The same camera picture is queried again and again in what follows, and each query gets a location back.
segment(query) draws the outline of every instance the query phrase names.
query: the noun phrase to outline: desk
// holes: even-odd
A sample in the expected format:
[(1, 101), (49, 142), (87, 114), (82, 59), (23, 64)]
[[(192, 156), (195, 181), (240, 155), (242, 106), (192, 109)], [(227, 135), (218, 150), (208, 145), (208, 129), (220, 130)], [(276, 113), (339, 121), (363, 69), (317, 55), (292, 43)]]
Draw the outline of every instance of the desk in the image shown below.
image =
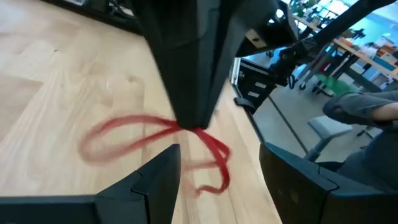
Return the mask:
[[(82, 134), (112, 115), (172, 110), (144, 38), (53, 5), (31, 0), (0, 2), (0, 194), (95, 194), (178, 142), (185, 159), (210, 152), (182, 132), (103, 166), (76, 152)], [(260, 142), (235, 93), (225, 85), (208, 130), (231, 147), (231, 185), (220, 196), (180, 194), (173, 223), (280, 223), (264, 182)], [(107, 143), (158, 130), (129, 126)], [(215, 170), (201, 170), (195, 185), (219, 185)]]
[(315, 26), (314, 24), (307, 22), (304, 18), (293, 15), (293, 18), (299, 22), (301, 22), (302, 24), (306, 25), (307, 27), (311, 28), (312, 30), (314, 30), (315, 32), (320, 31), (321, 29), (319, 29), (317, 26)]
[[(317, 28), (316, 26), (314, 26), (313, 24), (307, 22), (304, 18), (298, 17), (298, 16), (294, 16), (294, 19), (298, 20), (299, 22), (301, 22), (302, 24), (305, 24), (307, 27), (309, 27), (311, 30), (315, 30), (316, 32), (320, 31), (319, 28)], [(331, 49), (328, 51), (328, 53), (324, 54), (324, 51), (326, 48), (323, 48), (320, 52), (320, 54), (318, 55), (317, 59), (315, 59), (314, 61), (318, 61), (317, 66), (315, 66), (312, 71), (310, 72), (310, 74), (306, 77), (306, 79), (303, 81), (303, 83), (300, 85), (301, 89), (305, 88), (305, 84), (307, 81), (309, 81), (309, 79), (312, 78), (312, 76), (318, 72), (319, 68), (321, 67), (321, 65), (326, 62), (326, 60), (328, 59), (328, 57), (331, 56), (332, 52), (335, 51), (337, 48), (341, 48), (344, 51), (349, 52), (349, 54), (354, 55), (356, 58), (355, 60), (350, 60), (349, 63), (355, 63), (355, 61), (357, 59), (361, 59), (362, 61), (370, 64), (371, 66), (375, 66), (381, 73), (385, 74), (385, 75), (390, 75), (392, 78), (394, 78), (395, 80), (398, 80), (398, 70), (394, 70), (394, 71), (390, 71), (388, 69), (386, 69), (385, 67), (383, 67), (382, 65), (378, 64), (377, 62), (373, 61), (372, 59), (370, 59), (369, 57), (367, 57), (366, 55), (358, 52), (357, 50), (353, 49), (352, 47), (344, 44), (342, 41), (338, 40), (338, 39), (334, 39), (332, 42), (332, 46)], [(301, 78), (302, 76), (304, 76), (312, 67), (312, 65), (309, 65), (306, 67), (306, 69), (303, 70), (303, 72), (298, 76), (298, 78)]]

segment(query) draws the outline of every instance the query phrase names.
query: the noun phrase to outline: red string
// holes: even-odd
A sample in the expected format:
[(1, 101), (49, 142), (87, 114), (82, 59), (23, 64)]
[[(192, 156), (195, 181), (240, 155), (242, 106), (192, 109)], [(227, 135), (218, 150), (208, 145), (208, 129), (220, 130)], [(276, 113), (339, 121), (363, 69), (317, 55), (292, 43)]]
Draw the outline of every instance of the red string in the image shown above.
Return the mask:
[[(105, 135), (106, 133), (110, 132), (115, 128), (134, 123), (158, 124), (161, 126), (165, 126), (166, 128), (153, 135), (132, 142), (126, 146), (111, 146), (108, 147), (106, 150), (95, 153), (91, 151), (92, 147), (90, 147), (90, 145), (94, 141), (94, 139), (102, 137), (103, 135)], [(163, 138), (165, 136), (168, 136), (170, 134), (176, 133), (181, 130), (183, 129), (178, 126), (176, 121), (163, 119), (155, 116), (127, 115), (118, 118), (113, 118), (92, 127), (83, 136), (83, 139), (81, 140), (79, 145), (79, 153), (83, 158), (83, 160), (85, 160), (86, 162), (109, 162), (119, 157), (125, 156), (126, 154), (133, 152), (152, 141), (156, 141), (160, 138)], [(196, 195), (199, 196), (203, 191), (207, 191), (213, 194), (220, 194), (224, 192), (228, 188), (230, 183), (229, 172), (226, 166), (226, 163), (231, 155), (229, 148), (225, 144), (215, 139), (213, 136), (210, 136), (200, 128), (195, 128), (188, 131), (195, 133), (205, 143), (205, 145), (210, 150), (215, 159), (213, 161), (202, 161), (202, 162), (190, 161), (184, 167), (184, 171), (218, 167), (222, 177), (222, 184), (220, 188), (212, 187), (209, 185), (202, 185), (195, 190)]]

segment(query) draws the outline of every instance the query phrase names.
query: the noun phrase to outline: wood grain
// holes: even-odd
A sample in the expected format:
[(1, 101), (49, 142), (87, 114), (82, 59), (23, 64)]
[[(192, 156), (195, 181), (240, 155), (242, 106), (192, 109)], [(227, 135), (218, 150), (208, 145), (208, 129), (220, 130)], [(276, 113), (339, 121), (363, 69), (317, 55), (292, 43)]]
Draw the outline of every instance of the wood grain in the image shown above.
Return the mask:
[[(19, 95), (13, 101), (21, 105), (10, 124), (0, 126), (1, 195), (95, 194), (176, 142), (184, 159), (210, 158), (187, 132), (103, 166), (85, 164), (78, 156), (83, 133), (106, 118), (128, 113), (173, 118), (142, 37), (38, 0), (2, 0), (0, 47), (0, 100)], [(230, 188), (198, 199), (180, 188), (173, 223), (280, 223), (261, 174), (259, 140), (233, 97), (226, 84), (208, 129), (232, 150)], [(158, 129), (119, 128), (99, 144), (132, 141)], [(220, 184), (216, 169), (187, 178), (196, 186)]]

